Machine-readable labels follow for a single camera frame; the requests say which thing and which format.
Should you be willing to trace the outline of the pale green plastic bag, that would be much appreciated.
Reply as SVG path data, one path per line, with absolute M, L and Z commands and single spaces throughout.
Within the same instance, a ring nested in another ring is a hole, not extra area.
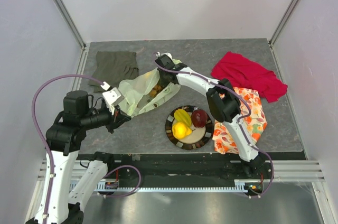
M 180 90 L 180 85 L 170 83 L 155 97 L 151 98 L 149 92 L 159 82 L 157 69 L 149 71 L 132 80 L 123 80 L 118 89 L 125 99 L 119 104 L 122 111 L 130 117 L 149 112 L 169 101 Z

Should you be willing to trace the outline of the yellow fake starfruit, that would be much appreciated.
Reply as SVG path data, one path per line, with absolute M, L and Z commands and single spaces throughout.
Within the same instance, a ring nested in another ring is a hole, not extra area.
M 191 127 L 192 125 L 191 116 L 184 109 L 177 109 L 174 112 L 174 118 L 177 120 L 177 122 L 184 123 L 187 127 Z

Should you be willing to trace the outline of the dark red fake apple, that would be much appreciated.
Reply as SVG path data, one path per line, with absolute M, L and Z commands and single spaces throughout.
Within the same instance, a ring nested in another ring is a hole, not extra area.
M 202 128 L 208 121 L 208 115 L 204 110 L 197 109 L 191 114 L 191 120 L 195 128 Z

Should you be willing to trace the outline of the yellow fake pear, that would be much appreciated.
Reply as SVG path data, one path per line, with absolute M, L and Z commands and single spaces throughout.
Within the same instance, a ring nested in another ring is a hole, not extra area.
M 186 124 L 177 122 L 172 126 L 172 133 L 176 139 L 184 139 L 192 134 L 192 130 Z

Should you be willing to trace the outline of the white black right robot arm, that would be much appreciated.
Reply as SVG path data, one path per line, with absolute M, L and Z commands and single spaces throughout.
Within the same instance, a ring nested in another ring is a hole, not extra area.
M 212 117 L 226 127 L 237 146 L 243 175 L 250 179 L 255 178 L 261 172 L 264 160 L 245 127 L 246 115 L 242 114 L 240 106 L 244 104 L 247 107 L 248 116 L 251 109 L 235 93 L 230 81 L 211 79 L 193 71 L 183 63 L 175 64 L 169 53 L 156 52 L 155 56 L 161 80 L 189 87 L 206 97 Z

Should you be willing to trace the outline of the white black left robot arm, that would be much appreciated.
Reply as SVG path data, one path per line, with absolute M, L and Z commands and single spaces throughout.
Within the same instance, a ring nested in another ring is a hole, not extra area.
M 95 152 L 85 174 L 70 189 L 73 168 L 87 131 L 106 127 L 113 133 L 114 129 L 130 120 L 118 106 L 124 96 L 117 88 L 109 88 L 102 96 L 98 109 L 86 91 L 71 91 L 64 97 L 63 111 L 45 135 L 49 147 L 47 175 L 40 206 L 28 223 L 82 223 L 85 207 L 99 181 L 114 176 L 114 156 Z

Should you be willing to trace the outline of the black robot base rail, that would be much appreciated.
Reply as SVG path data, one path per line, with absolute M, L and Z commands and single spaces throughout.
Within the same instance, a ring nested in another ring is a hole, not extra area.
M 127 181 L 131 186 L 158 185 L 220 185 L 231 186 L 235 180 L 270 180 L 272 168 L 265 157 L 258 174 L 249 178 L 243 172 L 236 154 L 115 154 L 108 162 L 108 170 L 122 169 L 110 178 Z

